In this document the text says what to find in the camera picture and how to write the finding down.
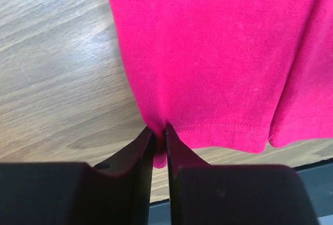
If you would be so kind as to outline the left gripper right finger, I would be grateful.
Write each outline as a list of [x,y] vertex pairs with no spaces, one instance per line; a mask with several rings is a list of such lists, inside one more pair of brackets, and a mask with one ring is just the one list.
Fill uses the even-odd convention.
[[215,168],[184,144],[171,124],[165,140],[171,224],[216,224]]

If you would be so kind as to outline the magenta t shirt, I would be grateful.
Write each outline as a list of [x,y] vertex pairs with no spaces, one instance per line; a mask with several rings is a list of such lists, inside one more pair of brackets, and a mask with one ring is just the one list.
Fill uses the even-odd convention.
[[248,153],[332,137],[332,0],[109,2],[155,167],[167,124]]

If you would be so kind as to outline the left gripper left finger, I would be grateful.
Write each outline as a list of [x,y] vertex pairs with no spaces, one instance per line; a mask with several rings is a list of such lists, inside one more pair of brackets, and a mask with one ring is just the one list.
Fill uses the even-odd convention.
[[92,224],[147,224],[155,138],[149,128],[88,175]]

